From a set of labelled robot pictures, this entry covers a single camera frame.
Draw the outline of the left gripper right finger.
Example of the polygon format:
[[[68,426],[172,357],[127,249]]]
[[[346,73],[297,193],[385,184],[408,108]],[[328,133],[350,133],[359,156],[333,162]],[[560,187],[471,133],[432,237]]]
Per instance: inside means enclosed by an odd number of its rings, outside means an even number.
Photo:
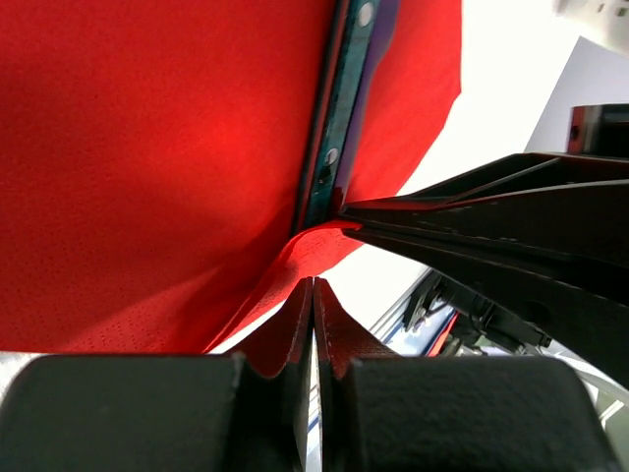
[[[349,374],[360,359],[395,358],[342,307],[329,282],[314,280],[321,463],[324,471],[363,471],[356,383]]]

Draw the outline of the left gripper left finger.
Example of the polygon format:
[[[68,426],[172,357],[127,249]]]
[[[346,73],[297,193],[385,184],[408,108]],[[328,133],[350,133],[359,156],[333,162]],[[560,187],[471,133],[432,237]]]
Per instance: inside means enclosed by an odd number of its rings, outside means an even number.
[[[314,280],[301,279],[267,322],[231,349],[243,357],[230,426],[232,471],[303,471]]]

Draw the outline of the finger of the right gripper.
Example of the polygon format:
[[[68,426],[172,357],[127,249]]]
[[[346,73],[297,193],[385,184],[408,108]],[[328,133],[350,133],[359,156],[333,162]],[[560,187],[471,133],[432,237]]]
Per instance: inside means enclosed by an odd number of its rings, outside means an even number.
[[[418,261],[530,322],[628,384],[628,272],[362,227],[346,236]]]
[[[628,203],[628,160],[519,153],[400,197],[346,204],[340,215],[372,225],[432,231],[514,231],[557,217],[601,222]]]

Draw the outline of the red paper napkin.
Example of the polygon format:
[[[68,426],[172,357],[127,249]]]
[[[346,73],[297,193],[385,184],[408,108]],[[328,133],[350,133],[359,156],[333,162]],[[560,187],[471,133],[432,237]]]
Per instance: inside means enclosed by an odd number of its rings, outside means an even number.
[[[292,239],[331,1],[1,5],[1,347],[201,353],[357,248]]]

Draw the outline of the green handled spoon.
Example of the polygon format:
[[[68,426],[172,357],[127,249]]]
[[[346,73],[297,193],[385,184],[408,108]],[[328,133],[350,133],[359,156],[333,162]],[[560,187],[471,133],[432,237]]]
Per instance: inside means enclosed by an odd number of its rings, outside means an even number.
[[[298,188],[295,234],[321,224],[330,211],[378,10],[377,1],[335,3]]]

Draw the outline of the dark blue knife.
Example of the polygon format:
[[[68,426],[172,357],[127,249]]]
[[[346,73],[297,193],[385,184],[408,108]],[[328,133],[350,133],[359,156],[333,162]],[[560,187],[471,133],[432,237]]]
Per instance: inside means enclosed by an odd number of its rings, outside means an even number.
[[[390,46],[396,29],[399,8],[399,0],[380,1],[375,13],[372,34],[368,42],[363,71],[349,121],[349,129],[334,182],[335,197],[340,206],[348,200],[351,178],[355,174],[356,155],[368,107],[372,80],[378,65]]]

